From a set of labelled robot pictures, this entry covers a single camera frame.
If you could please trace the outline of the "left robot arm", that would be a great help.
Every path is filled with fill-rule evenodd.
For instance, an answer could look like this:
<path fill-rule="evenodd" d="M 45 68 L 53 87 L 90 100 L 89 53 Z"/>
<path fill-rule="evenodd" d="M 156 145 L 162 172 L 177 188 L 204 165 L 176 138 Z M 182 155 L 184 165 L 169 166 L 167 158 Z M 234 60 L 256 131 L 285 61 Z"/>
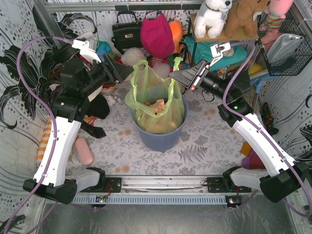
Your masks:
<path fill-rule="evenodd" d="M 80 54 L 91 63 L 91 68 L 80 58 L 63 63 L 62 90 L 53 104 L 46 150 L 34 177 L 23 183 L 25 191 L 63 204 L 70 204 L 77 192 L 105 185 L 105 171 L 99 168 L 88 168 L 66 179 L 66 163 L 90 107 L 89 96 L 100 92 L 104 84 L 122 83 L 133 72 L 131 66 L 117 63 L 109 55 L 99 58 L 90 49 L 81 49 Z"/>

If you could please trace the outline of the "black cloth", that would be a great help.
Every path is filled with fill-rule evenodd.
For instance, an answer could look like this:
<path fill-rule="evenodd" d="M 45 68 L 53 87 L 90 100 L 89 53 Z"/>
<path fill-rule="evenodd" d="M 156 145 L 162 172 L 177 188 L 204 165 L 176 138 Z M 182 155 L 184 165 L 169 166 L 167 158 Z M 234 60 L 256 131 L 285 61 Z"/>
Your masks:
<path fill-rule="evenodd" d="M 105 119 L 110 113 L 110 108 L 107 100 L 103 96 L 97 96 L 91 101 L 90 107 L 87 111 L 87 116 L 93 116 L 100 119 Z"/>

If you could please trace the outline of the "pink cylindrical pouch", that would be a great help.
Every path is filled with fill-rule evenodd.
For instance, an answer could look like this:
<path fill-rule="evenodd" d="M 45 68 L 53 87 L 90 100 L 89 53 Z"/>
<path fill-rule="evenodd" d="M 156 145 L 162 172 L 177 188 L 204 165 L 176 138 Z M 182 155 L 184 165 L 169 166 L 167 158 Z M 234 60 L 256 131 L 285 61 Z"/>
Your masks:
<path fill-rule="evenodd" d="M 75 147 L 82 165 L 88 166 L 93 163 L 94 156 L 85 138 L 77 138 L 75 141 Z"/>

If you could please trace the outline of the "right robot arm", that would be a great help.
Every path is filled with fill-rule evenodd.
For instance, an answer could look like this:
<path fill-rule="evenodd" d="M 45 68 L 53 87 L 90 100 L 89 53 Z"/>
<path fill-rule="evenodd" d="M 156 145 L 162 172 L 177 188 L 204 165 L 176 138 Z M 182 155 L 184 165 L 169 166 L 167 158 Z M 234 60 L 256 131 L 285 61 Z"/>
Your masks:
<path fill-rule="evenodd" d="M 233 76 L 221 79 L 210 72 L 210 64 L 201 60 L 192 68 L 174 71 L 170 77 L 188 90 L 201 87 L 222 99 L 218 106 L 221 118 L 233 127 L 257 154 L 263 170 L 235 167 L 227 171 L 226 185 L 259 190 L 271 202 L 277 203 L 302 188 L 308 202 L 312 199 L 304 181 L 309 173 L 305 162 L 288 155 L 260 123 L 251 106 L 243 98 L 243 89 L 250 87 L 250 78 L 241 65 Z"/>

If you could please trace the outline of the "pink plush toy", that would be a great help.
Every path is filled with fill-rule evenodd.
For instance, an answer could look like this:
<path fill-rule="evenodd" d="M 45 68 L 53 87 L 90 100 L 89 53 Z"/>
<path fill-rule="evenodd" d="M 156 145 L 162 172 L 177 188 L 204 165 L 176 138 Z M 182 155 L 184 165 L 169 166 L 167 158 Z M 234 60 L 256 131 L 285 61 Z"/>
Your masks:
<path fill-rule="evenodd" d="M 265 17 L 263 26 L 268 29 L 278 29 L 286 18 L 286 13 L 293 4 L 293 0 L 272 0 L 264 11 Z"/>

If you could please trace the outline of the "cream plush lamb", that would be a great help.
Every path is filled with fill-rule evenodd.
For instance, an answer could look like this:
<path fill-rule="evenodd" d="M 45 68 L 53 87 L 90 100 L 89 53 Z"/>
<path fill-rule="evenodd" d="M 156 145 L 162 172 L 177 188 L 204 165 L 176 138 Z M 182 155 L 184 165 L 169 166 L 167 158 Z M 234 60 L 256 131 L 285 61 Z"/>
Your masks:
<path fill-rule="evenodd" d="M 147 57 L 142 49 L 133 47 L 128 49 L 120 59 L 123 64 L 133 67 L 141 60 L 147 60 Z"/>

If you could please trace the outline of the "silver foil bag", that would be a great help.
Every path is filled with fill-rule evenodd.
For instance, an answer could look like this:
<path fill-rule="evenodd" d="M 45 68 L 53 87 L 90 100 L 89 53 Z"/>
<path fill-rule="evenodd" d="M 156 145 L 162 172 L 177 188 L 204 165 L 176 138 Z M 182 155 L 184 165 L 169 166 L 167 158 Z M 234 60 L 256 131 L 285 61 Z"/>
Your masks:
<path fill-rule="evenodd" d="M 303 41 L 304 37 L 300 35 L 280 35 L 267 52 L 267 59 L 269 63 L 274 63 L 276 61 L 288 58 L 295 52 L 295 50 Z"/>

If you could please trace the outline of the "orange plush toy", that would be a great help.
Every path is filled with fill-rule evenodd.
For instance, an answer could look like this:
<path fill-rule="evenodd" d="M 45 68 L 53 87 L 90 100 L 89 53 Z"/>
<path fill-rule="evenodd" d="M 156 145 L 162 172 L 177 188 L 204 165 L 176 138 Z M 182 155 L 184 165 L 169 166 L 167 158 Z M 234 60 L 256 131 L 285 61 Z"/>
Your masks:
<path fill-rule="evenodd" d="M 169 27 L 171 29 L 172 32 L 172 36 L 173 36 L 173 42 L 174 42 L 174 54 L 180 53 L 183 45 L 180 45 L 180 41 L 182 40 L 183 37 L 183 27 L 182 27 L 182 23 L 178 20 L 174 20 L 169 22 Z"/>

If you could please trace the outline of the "magenta fabric bag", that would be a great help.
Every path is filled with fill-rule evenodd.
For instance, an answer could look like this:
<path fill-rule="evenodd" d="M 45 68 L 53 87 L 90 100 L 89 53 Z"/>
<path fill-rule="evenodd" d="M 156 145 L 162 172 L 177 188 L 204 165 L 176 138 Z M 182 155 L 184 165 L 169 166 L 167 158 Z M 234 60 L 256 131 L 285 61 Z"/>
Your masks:
<path fill-rule="evenodd" d="M 165 59 L 174 52 L 172 31 L 162 13 L 153 20 L 143 19 L 140 39 L 146 52 L 153 57 Z"/>

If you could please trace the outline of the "pink white plush doll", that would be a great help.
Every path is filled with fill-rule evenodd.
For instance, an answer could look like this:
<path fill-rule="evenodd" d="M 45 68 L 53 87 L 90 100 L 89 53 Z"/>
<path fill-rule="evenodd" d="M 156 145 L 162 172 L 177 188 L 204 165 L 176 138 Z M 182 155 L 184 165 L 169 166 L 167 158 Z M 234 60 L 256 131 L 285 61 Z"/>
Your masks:
<path fill-rule="evenodd" d="M 163 58 L 152 57 L 149 65 L 160 78 L 167 78 L 173 71 L 170 63 Z"/>

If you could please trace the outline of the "white plush dog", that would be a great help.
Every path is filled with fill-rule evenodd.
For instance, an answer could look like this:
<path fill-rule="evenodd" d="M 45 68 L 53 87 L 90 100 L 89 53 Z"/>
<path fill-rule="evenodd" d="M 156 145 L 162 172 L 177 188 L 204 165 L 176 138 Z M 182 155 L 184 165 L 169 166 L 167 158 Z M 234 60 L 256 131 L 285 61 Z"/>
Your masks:
<path fill-rule="evenodd" d="M 205 0 L 194 20 L 195 36 L 217 38 L 223 30 L 232 3 L 232 0 Z"/>

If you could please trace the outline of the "green plastic trash bag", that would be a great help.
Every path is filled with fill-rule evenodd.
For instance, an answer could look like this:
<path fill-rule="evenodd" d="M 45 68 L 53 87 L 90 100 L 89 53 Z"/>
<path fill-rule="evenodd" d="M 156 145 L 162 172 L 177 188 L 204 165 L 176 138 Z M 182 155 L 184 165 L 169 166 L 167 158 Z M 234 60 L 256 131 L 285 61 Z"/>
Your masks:
<path fill-rule="evenodd" d="M 125 103 L 131 108 L 134 122 L 151 134 L 177 130 L 186 113 L 178 82 L 159 77 L 146 60 L 139 61 L 133 69 Z"/>

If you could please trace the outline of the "purple orange sock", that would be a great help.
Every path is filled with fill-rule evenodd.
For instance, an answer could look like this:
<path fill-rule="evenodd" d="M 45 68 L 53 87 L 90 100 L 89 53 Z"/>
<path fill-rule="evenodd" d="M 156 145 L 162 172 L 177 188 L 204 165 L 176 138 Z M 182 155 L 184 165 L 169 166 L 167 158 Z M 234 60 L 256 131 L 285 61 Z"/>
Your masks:
<path fill-rule="evenodd" d="M 242 161 L 242 167 L 245 169 L 253 170 L 253 169 L 263 169 L 265 170 L 265 166 L 256 152 L 251 148 L 249 143 L 244 142 L 240 152 L 245 156 Z"/>

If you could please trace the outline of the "colourful patterned cloth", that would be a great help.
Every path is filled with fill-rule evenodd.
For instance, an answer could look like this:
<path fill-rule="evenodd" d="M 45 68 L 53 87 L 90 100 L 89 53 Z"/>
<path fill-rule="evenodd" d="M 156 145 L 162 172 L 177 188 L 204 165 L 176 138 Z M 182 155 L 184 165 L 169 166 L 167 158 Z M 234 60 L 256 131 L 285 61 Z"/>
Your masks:
<path fill-rule="evenodd" d="M 104 55 L 109 54 L 112 51 L 109 43 L 105 41 L 98 41 L 97 42 L 97 48 L 96 48 L 96 54 L 102 58 Z"/>

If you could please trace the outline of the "black orange tool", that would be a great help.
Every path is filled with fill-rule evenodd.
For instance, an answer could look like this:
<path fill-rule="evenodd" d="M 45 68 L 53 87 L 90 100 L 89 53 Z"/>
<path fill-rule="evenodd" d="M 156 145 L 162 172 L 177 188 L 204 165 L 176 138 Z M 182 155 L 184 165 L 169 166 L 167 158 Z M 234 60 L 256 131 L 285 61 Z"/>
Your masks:
<path fill-rule="evenodd" d="M 270 109 L 269 109 L 269 105 L 267 102 L 265 102 L 263 105 L 262 105 L 262 118 L 263 118 L 263 122 L 265 124 L 265 127 L 267 129 L 267 132 L 271 135 L 271 136 L 274 136 L 276 135 L 279 130 L 277 128 L 275 128 L 273 126 L 273 116 L 270 112 Z"/>

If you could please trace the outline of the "brown teddy bear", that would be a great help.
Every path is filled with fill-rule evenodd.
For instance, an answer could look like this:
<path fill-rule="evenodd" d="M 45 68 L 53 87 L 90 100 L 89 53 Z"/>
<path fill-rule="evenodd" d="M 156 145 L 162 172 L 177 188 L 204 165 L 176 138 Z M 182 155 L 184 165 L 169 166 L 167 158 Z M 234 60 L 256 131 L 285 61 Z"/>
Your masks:
<path fill-rule="evenodd" d="M 268 8 L 270 3 L 270 0 L 238 0 L 234 2 L 228 12 L 225 35 L 232 38 L 237 29 L 242 27 L 249 38 L 257 37 L 256 18 Z"/>

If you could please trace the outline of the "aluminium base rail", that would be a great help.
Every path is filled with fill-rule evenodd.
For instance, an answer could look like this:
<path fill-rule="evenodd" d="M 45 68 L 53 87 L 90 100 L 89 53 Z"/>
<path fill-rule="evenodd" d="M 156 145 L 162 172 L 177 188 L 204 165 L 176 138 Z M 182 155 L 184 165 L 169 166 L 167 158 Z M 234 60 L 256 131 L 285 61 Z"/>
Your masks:
<path fill-rule="evenodd" d="M 103 187 L 78 192 L 72 206 L 100 209 L 105 205 L 224 205 L 248 203 L 257 193 L 251 188 L 227 190 L 219 175 L 123 175 L 106 177 Z"/>

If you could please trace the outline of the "black leather handbag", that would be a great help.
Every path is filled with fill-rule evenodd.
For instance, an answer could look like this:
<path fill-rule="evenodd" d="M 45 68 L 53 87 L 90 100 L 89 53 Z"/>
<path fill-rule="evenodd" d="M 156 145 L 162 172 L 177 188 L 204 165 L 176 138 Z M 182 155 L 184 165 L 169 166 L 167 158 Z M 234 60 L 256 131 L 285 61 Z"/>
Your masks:
<path fill-rule="evenodd" d="M 129 23 L 120 23 L 120 15 L 132 15 L 134 21 Z M 111 38 L 114 47 L 123 55 L 124 49 L 143 48 L 140 31 L 142 23 L 137 19 L 133 11 L 120 11 L 117 14 L 117 21 L 112 25 L 113 37 Z"/>

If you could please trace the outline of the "yellow plush toy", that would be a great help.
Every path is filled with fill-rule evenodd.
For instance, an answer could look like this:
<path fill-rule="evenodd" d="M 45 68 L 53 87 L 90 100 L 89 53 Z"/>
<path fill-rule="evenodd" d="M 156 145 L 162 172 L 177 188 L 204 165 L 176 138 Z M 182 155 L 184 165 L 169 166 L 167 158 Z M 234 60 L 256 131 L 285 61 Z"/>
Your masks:
<path fill-rule="evenodd" d="M 253 63 L 253 64 L 249 67 L 249 69 L 248 69 L 248 74 L 251 76 L 251 75 L 253 75 L 253 74 L 255 74 L 255 73 L 258 73 L 258 72 L 260 72 L 260 71 L 262 71 L 262 70 L 263 70 L 263 68 L 262 68 L 261 65 L 259 65 L 258 63 Z"/>

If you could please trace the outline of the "wooden metal shelf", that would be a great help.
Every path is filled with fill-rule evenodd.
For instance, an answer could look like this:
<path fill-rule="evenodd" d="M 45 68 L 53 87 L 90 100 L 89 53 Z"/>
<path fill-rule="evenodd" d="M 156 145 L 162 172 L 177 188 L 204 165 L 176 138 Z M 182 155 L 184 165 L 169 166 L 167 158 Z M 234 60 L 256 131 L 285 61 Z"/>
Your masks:
<path fill-rule="evenodd" d="M 232 38 L 229 38 L 225 35 L 225 29 L 223 29 L 221 34 L 214 39 L 210 38 L 208 35 L 205 35 L 203 38 L 198 38 L 194 34 L 195 18 L 196 18 L 196 14 L 190 14 L 190 19 L 187 20 L 188 22 L 187 33 L 184 35 L 183 41 L 182 41 L 185 44 L 185 49 L 187 53 L 187 55 L 185 55 L 184 58 L 188 59 L 190 66 L 194 66 L 195 64 L 196 50 L 198 48 L 198 45 L 201 43 L 212 42 L 212 43 L 223 44 L 223 43 L 230 42 L 230 41 L 257 41 L 259 38 L 259 36 L 252 36 L 252 37 L 247 36 L 247 34 L 244 31 L 244 27 L 242 26 L 239 26 L 237 28 L 236 33 Z M 186 38 L 191 38 L 194 41 L 194 45 L 192 46 L 192 48 L 191 46 L 187 45 Z"/>

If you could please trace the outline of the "teal folded cloth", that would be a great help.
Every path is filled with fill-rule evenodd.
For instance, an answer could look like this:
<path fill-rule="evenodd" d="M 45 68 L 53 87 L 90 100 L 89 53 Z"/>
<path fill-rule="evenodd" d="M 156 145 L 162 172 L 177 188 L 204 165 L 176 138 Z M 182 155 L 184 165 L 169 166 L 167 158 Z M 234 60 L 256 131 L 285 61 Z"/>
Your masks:
<path fill-rule="evenodd" d="M 193 49 L 195 46 L 195 40 L 192 37 L 186 37 L 185 38 L 185 43 L 187 44 L 191 55 L 193 54 Z M 195 51 L 195 57 L 194 57 L 194 62 L 195 64 L 199 63 L 200 60 L 204 59 L 208 62 L 210 62 L 213 57 L 211 53 L 210 46 L 214 44 L 215 41 L 210 41 L 210 42 L 198 42 L 196 51 Z M 234 47 L 234 54 L 230 57 L 223 57 L 220 61 L 218 61 L 216 64 L 214 64 L 211 67 L 211 71 L 218 70 L 220 68 L 243 62 L 248 55 L 248 52 L 241 46 L 235 46 Z"/>

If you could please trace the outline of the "blue trash bin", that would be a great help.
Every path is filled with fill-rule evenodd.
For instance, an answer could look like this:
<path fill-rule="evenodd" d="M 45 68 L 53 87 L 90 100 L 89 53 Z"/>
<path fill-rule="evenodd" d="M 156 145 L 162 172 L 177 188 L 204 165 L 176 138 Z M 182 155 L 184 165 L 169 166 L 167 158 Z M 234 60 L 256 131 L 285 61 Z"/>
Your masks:
<path fill-rule="evenodd" d="M 138 135 L 143 144 L 152 151 L 166 152 L 173 148 L 182 135 L 182 130 L 189 116 L 189 106 L 185 97 L 182 97 L 183 105 L 185 107 L 185 114 L 183 117 L 183 123 L 174 131 L 167 134 L 152 134 L 142 130 L 134 121 L 133 113 L 130 110 L 130 117 L 136 127 Z"/>

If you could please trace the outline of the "orange checkered towel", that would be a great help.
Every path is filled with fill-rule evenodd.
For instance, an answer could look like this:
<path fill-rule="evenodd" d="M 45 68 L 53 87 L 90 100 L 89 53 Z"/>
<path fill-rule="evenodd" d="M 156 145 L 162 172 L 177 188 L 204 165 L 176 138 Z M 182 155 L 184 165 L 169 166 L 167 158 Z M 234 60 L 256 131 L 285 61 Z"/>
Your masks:
<path fill-rule="evenodd" d="M 40 164 L 43 159 L 43 156 L 47 147 L 47 143 L 49 140 L 49 136 L 51 133 L 51 129 L 52 129 L 52 121 L 51 121 L 51 118 L 48 118 L 48 121 L 46 122 L 46 125 L 43 129 L 41 140 L 39 142 L 39 148 L 37 150 L 37 156 L 36 156 L 37 164 Z"/>

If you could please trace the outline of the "crumpled brown paper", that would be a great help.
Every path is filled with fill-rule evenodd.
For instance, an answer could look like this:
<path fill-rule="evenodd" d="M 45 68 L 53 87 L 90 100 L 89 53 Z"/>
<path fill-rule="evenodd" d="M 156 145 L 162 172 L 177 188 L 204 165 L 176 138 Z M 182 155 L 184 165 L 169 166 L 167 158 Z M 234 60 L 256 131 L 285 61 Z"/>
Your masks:
<path fill-rule="evenodd" d="M 155 115 L 162 113 L 165 109 L 164 99 L 158 99 L 154 104 L 145 102 L 145 105 L 151 107 Z"/>

